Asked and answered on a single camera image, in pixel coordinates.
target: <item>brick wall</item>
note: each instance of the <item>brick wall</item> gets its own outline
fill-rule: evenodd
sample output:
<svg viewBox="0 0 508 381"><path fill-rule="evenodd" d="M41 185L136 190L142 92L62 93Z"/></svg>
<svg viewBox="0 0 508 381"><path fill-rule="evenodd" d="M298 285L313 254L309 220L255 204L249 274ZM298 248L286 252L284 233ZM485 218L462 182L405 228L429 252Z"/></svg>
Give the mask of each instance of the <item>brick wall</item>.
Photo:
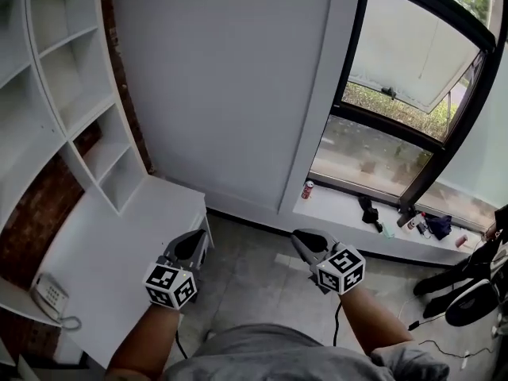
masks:
<svg viewBox="0 0 508 381"><path fill-rule="evenodd" d="M102 0L106 39L122 105L147 170L153 166L144 145L117 47L112 0ZM84 153L98 140L87 129L76 142ZM25 192L0 233L0 276L28 290L37 268L68 214L83 195L67 165L55 155ZM60 331L0 309L0 337L15 360L19 353L52 358Z"/></svg>

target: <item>baseboard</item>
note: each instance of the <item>baseboard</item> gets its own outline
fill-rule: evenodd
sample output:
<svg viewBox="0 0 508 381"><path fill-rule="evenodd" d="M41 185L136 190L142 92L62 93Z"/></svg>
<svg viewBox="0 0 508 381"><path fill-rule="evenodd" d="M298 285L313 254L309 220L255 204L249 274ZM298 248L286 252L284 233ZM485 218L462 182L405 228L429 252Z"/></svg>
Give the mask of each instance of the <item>baseboard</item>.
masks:
<svg viewBox="0 0 508 381"><path fill-rule="evenodd" d="M268 225L262 225L260 223L255 223L254 221L249 221L246 219L243 219L241 217L233 216L232 214L227 214L225 212L221 212L220 210L211 209L209 207L206 208L207 213L219 216L221 218L235 221L236 223L240 223L241 225L246 225L248 227L253 227L254 229L263 230L265 232L278 234L280 236L290 237L291 233L287 232L285 230L276 229L274 227L270 227ZM385 261L391 261L394 263L401 263L401 264L411 264L415 265L417 267L431 267L431 268L450 268L453 265L452 264L439 264L439 263L430 263L426 261L415 261L415 260L408 260L406 258L400 258L400 257L394 257L394 256L385 256L384 254L378 254L376 252L369 252L369 251L363 251L358 250L362 256L367 256L371 258L377 258L379 260L385 260Z"/></svg>

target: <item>tiled floor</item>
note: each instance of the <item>tiled floor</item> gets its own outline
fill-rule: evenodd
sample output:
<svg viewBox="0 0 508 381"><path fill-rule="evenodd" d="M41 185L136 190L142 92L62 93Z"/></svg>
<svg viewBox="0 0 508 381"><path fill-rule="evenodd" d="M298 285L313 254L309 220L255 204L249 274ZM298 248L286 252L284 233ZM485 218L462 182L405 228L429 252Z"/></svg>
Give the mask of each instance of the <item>tiled floor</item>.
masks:
<svg viewBox="0 0 508 381"><path fill-rule="evenodd" d="M254 229L209 215L216 249L210 251L202 269L202 289L195 304L183 308L185 317L179 334L187 354L201 344L208 329L221 331L246 323L271 322L298 329L325 345L332 345L335 327L333 315L338 305L335 294L323 295L307 278L309 272L298 258L288 237ZM412 298L414 284L439 272L436 268L392 263L368 258L363 282L377 299L395 315ZM401 320L409 325L421 320L425 298L410 300ZM490 331L496 312L476 323L453 328L443 318L421 325L413 331L417 341L434 340L445 352L463 355L484 347L497 348ZM338 344L361 352L350 326L339 314ZM483 381L491 379L495 354L482 352L470 357L465 370L462 360L443 356L436 347L422 346L447 362L451 380ZM181 360L176 346L169 362Z"/></svg>

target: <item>gray shirt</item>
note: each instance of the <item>gray shirt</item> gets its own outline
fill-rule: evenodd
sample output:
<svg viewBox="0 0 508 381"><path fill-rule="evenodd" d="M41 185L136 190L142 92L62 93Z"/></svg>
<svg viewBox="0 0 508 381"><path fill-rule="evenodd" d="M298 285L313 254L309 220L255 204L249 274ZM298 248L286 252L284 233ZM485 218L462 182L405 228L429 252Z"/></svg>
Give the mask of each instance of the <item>gray shirt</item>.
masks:
<svg viewBox="0 0 508 381"><path fill-rule="evenodd" d="M377 348L370 357L325 347L294 329L246 325L219 333L189 359L167 370L167 379L337 381L437 381L449 368L409 342Z"/></svg>

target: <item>grass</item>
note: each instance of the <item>grass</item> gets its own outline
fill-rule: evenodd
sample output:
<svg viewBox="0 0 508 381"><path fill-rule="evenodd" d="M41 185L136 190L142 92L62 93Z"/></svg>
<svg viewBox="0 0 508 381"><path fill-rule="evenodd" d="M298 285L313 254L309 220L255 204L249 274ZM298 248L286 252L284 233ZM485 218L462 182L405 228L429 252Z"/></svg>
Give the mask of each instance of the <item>grass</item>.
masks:
<svg viewBox="0 0 508 381"><path fill-rule="evenodd" d="M342 97L344 102L373 111L409 127L421 131L437 140L443 140L447 133L448 96L429 114L399 100L392 100L385 94L348 82ZM452 104L450 121L458 105Z"/></svg>

